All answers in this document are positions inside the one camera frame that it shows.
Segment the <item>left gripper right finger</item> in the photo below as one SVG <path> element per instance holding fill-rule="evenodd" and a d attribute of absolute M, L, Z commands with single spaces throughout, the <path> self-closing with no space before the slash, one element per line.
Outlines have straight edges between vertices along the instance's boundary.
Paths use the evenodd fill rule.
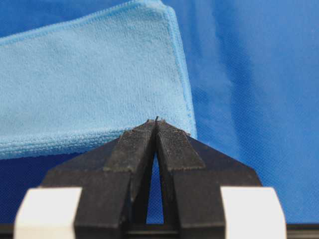
<path fill-rule="evenodd" d="M 261 186 L 251 167 L 188 136 L 164 120 L 156 123 L 164 223 L 181 239 L 223 239 L 221 186 Z"/>

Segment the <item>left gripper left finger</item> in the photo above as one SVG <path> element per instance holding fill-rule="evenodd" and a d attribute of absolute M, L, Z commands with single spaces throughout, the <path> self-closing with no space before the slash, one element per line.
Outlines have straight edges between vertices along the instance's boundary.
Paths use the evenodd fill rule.
<path fill-rule="evenodd" d="M 146 222 L 155 133 L 155 121 L 148 120 L 47 172 L 42 187 L 82 188 L 74 222 L 78 239 L 119 239 L 127 224 Z"/>

